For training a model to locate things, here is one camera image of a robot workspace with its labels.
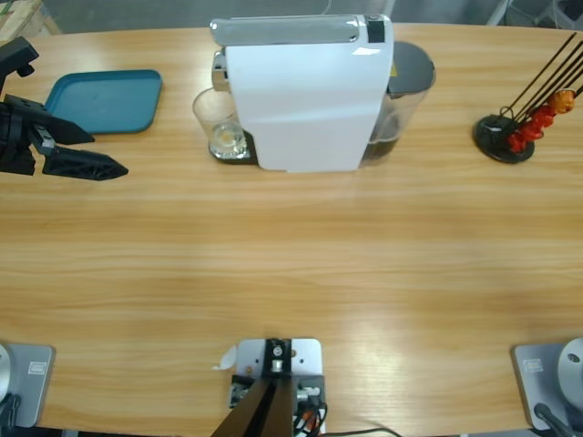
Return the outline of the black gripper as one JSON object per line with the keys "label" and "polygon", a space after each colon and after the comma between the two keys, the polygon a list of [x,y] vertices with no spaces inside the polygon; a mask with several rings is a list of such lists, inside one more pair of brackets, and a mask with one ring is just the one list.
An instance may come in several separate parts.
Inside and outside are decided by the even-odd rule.
{"label": "black gripper", "polygon": [[76,123],[52,115],[36,101],[6,94],[1,102],[1,171],[33,176],[36,161],[31,145],[48,151],[43,173],[50,176],[103,181],[126,176],[128,169],[108,155],[86,150],[56,147],[94,142],[94,137]]}

